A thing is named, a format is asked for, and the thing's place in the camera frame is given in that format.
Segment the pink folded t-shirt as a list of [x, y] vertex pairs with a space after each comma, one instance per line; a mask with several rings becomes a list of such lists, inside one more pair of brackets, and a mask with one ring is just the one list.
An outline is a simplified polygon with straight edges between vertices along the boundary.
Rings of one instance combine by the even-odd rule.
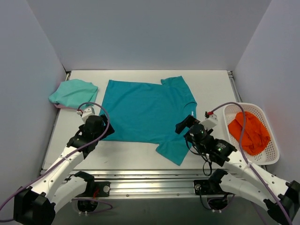
[[68, 107], [68, 106], [64, 106], [64, 105], [61, 105], [61, 104], [54, 104], [54, 106], [58, 109], [71, 109], [71, 110], [77, 110], [77, 108], [74, 108], [74, 107]]

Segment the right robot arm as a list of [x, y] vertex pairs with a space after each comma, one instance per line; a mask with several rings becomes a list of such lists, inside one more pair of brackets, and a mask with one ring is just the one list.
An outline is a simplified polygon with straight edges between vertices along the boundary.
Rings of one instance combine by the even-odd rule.
[[188, 131], [184, 139], [192, 144], [196, 154], [220, 166], [209, 178], [208, 188], [211, 192], [238, 195], [265, 209], [277, 223], [293, 223], [300, 209], [299, 182], [288, 182], [247, 160], [229, 142], [214, 138], [212, 129], [206, 129], [192, 115], [176, 124], [175, 132], [180, 134], [185, 128]]

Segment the white perforated plastic basket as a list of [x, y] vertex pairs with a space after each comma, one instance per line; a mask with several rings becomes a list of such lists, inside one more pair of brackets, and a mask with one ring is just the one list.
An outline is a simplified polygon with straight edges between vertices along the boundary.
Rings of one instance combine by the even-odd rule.
[[[261, 153], [251, 156], [247, 152], [245, 152], [246, 157], [250, 161], [256, 163], [257, 165], [271, 165], [271, 164], [276, 163], [279, 160], [280, 153], [279, 153], [273, 132], [272, 132], [270, 125], [268, 123], [268, 120], [265, 116], [265, 113], [263, 112], [263, 110], [260, 107], [254, 105], [254, 104], [250, 104], [250, 103], [239, 103], [239, 104], [243, 107], [245, 112], [252, 113], [263, 124], [263, 126], [268, 131], [268, 134], [270, 135], [270, 141]], [[237, 105], [234, 105], [234, 104], [227, 105], [223, 108], [223, 116], [224, 116], [224, 120], [225, 120], [226, 131], [228, 134], [229, 142], [234, 147], [236, 147], [238, 150], [240, 150], [239, 140], [236, 140], [230, 134], [228, 125], [235, 119], [236, 114], [238, 114], [240, 112], [241, 112], [241, 109]]]

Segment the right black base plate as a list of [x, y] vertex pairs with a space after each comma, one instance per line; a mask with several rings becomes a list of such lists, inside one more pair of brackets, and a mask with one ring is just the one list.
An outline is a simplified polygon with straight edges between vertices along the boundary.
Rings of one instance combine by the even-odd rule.
[[208, 179], [194, 180], [194, 192], [195, 195], [224, 195], [225, 192], [221, 189], [212, 189], [208, 182]]

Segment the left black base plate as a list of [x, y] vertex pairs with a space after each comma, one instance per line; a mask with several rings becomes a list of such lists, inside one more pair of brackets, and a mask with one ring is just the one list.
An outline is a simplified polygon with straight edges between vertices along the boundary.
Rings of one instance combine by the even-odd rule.
[[108, 181], [92, 181], [87, 184], [85, 193], [89, 197], [108, 197], [110, 195], [110, 185]]

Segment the teal t-shirt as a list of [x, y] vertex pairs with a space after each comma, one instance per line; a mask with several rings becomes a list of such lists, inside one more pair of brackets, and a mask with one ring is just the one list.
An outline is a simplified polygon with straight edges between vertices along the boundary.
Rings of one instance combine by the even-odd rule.
[[197, 102], [182, 76], [160, 84], [110, 80], [102, 106], [115, 132], [105, 140], [152, 143], [157, 153], [181, 165], [188, 149], [175, 126], [196, 116]]

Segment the mint green folded t-shirt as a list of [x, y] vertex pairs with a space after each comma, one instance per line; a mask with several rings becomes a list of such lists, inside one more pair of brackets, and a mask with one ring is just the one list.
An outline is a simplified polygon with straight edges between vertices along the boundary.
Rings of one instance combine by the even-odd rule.
[[73, 79], [61, 82], [57, 90], [48, 99], [52, 104], [78, 108], [82, 103], [94, 102], [97, 94], [98, 86], [91, 82]]

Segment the orange t-shirt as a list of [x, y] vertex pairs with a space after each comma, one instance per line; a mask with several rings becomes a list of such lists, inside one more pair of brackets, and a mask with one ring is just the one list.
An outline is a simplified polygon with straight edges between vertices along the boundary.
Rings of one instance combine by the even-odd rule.
[[[255, 156], [264, 151], [270, 142], [270, 134], [260, 120], [252, 113], [245, 112], [246, 127], [242, 138], [242, 148], [249, 155]], [[229, 133], [240, 140], [243, 126], [243, 113], [236, 114], [235, 119], [228, 125]]]

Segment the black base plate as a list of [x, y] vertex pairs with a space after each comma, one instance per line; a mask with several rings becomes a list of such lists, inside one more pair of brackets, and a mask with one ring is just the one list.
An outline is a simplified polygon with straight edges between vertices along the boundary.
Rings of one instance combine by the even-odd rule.
[[208, 179], [194, 180], [194, 192], [195, 195], [224, 195], [225, 192], [221, 189], [212, 189], [208, 182]]
[[110, 185], [108, 181], [92, 181], [87, 184], [85, 193], [89, 197], [108, 197], [110, 195]]

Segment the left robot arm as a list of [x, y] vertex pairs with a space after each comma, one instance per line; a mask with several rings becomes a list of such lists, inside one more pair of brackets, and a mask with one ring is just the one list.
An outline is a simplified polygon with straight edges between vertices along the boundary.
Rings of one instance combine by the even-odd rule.
[[98, 191], [94, 176], [86, 172], [77, 172], [67, 183], [64, 180], [100, 140], [113, 133], [105, 114], [89, 115], [51, 167], [37, 181], [17, 191], [14, 221], [23, 225], [50, 225], [56, 213], [73, 198], [92, 196]]

